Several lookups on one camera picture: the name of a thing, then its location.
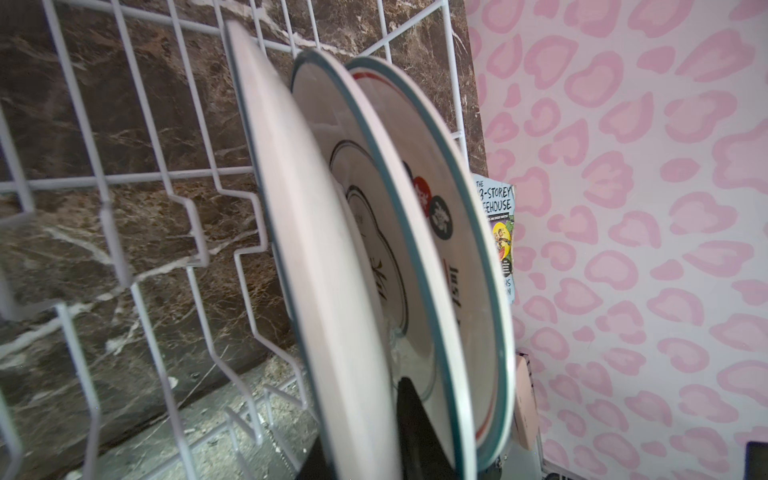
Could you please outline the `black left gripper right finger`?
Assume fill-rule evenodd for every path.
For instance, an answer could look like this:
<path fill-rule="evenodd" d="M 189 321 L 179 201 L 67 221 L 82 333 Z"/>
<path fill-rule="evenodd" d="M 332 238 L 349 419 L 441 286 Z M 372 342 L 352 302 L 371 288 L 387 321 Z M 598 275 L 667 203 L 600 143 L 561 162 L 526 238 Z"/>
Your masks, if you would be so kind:
<path fill-rule="evenodd" d="M 413 382 L 402 377 L 396 415 L 404 479 L 457 479 L 426 414 Z"/>

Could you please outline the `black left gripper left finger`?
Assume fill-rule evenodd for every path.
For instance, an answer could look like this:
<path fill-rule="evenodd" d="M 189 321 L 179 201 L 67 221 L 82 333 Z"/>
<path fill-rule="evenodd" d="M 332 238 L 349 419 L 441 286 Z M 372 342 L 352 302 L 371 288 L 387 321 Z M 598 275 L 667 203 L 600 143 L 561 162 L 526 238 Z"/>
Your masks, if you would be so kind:
<path fill-rule="evenodd" d="M 334 480 L 333 469 L 326 463 L 320 449 L 310 451 L 306 461 L 296 475 L 296 480 Z"/>

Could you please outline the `white round plate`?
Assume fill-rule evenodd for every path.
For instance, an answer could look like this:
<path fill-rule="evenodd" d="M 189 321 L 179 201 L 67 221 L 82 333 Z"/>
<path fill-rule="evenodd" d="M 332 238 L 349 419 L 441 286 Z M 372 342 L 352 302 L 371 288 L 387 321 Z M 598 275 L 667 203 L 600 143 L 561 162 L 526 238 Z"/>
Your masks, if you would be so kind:
<path fill-rule="evenodd" d="M 291 92 L 362 238 L 383 310 L 379 330 L 390 384 L 412 382 L 448 461 L 442 478 L 474 479 L 474 421 L 458 324 L 394 136 L 361 81 L 325 51 L 299 54 Z"/>
<path fill-rule="evenodd" d="M 477 465 L 486 470 L 510 436 L 516 386 L 512 320 L 490 223 L 456 141 L 419 86 L 376 57 L 356 58 L 347 69 L 408 166 L 439 252 L 468 374 Z"/>
<path fill-rule="evenodd" d="M 347 204 L 289 89 L 248 30 L 229 21 L 223 37 L 326 462 L 337 479 L 398 479 L 380 307 Z"/>

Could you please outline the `The 143-Storey Treehouse book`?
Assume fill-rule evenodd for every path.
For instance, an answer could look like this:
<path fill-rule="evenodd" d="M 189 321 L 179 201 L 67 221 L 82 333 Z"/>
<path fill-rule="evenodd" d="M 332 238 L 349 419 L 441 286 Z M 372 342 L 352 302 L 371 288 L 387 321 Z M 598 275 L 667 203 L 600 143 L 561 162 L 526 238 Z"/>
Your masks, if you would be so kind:
<path fill-rule="evenodd" d="M 515 187 L 480 174 L 473 174 L 472 177 L 481 205 L 490 223 L 507 298 L 509 303 L 513 304 L 516 298 L 513 277 Z"/>

